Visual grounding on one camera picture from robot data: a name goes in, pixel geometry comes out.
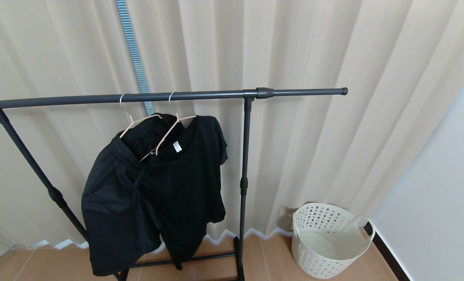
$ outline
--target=curtain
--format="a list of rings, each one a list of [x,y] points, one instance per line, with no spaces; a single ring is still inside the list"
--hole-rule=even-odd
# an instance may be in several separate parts
[[[291,228],[308,201],[370,216],[464,82],[464,0],[127,0],[151,92],[348,87],[252,105],[246,229]],[[0,100],[137,93],[115,1],[0,1]],[[228,143],[226,218],[239,230],[243,100],[175,102],[213,115]],[[167,102],[157,112],[173,113]],[[134,118],[142,103],[126,104]],[[97,154],[129,124],[119,104],[5,111],[82,220]],[[84,240],[0,125],[0,254]]]

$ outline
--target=floor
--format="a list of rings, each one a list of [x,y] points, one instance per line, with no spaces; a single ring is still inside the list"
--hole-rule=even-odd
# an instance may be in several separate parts
[[[225,237],[220,245],[205,240],[196,255],[220,254],[233,251],[232,238]],[[168,252],[146,254],[144,261],[169,258]],[[253,233],[244,239],[244,275],[246,280],[314,281],[295,263],[291,255],[291,237],[274,233],[262,240]],[[236,276],[234,257],[193,261],[178,271],[173,265],[131,269],[128,281],[202,280],[226,281]],[[113,276],[91,274],[87,249],[66,247],[61,250],[39,248],[11,250],[0,256],[0,281],[115,281]],[[396,277],[374,244],[350,267],[331,281],[396,281]]]

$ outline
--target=clothes rack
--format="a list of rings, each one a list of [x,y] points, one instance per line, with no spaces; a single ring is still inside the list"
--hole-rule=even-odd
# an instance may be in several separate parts
[[[256,88],[244,89],[237,91],[199,91],[199,92],[175,92],[171,99],[173,101],[182,100],[209,100],[218,98],[243,98],[244,99],[244,135],[243,135],[243,170],[240,183],[241,190],[241,217],[239,223],[239,237],[234,238],[234,252],[228,254],[214,254],[211,256],[198,256],[191,258],[189,261],[194,260],[209,260],[212,258],[223,258],[227,256],[235,256],[237,267],[237,280],[244,281],[243,271],[243,241],[244,241],[244,216],[246,214],[246,191],[248,189],[248,148],[250,141],[250,120],[252,102],[256,99],[272,98],[275,96],[322,96],[322,95],[346,95],[348,89],[287,89],[287,90],[274,90],[269,88]],[[123,102],[139,102],[139,101],[167,101],[170,97],[169,92],[156,93],[156,94],[125,94]],[[89,103],[118,103],[120,94],[104,94],[95,96],[56,96],[50,98],[23,98],[16,100],[0,101],[0,123],[5,128],[6,132],[13,140],[17,148],[22,153],[23,157],[31,168],[36,173],[37,177],[41,180],[43,185],[48,189],[50,198],[62,209],[67,218],[71,221],[74,227],[79,231],[83,238],[88,241],[88,234],[84,226],[74,215],[72,210],[68,207],[67,202],[64,200],[62,193],[55,188],[50,180],[46,177],[45,173],[37,164],[34,157],[22,142],[18,133],[13,128],[7,115],[3,111],[4,108],[15,107],[40,107],[46,105],[79,105]],[[152,263],[136,263],[130,267],[122,270],[118,274],[114,274],[118,281],[126,281],[130,268],[134,267],[148,267],[152,265],[166,265],[173,263],[171,260],[156,261]]]

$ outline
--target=white plastic basket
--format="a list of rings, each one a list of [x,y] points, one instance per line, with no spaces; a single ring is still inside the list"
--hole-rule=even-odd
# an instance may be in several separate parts
[[[308,203],[293,213],[291,252],[300,268],[318,279],[341,273],[364,254],[375,236],[364,238],[357,223],[364,217],[322,203]]]

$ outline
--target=white clothing tag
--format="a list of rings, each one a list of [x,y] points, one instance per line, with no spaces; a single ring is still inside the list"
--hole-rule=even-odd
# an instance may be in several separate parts
[[[175,151],[177,151],[177,152],[182,151],[182,147],[180,147],[180,144],[178,143],[178,141],[176,141],[176,142],[173,144],[173,147],[175,148]]]

